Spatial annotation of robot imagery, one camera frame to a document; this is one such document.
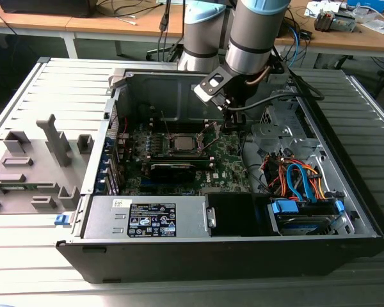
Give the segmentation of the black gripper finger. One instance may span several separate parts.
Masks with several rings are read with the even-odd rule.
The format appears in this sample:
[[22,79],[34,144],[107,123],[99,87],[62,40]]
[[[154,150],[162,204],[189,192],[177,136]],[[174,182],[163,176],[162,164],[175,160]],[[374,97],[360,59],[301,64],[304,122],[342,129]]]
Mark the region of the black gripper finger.
[[223,133],[240,132],[246,127],[246,115],[240,111],[223,112]]

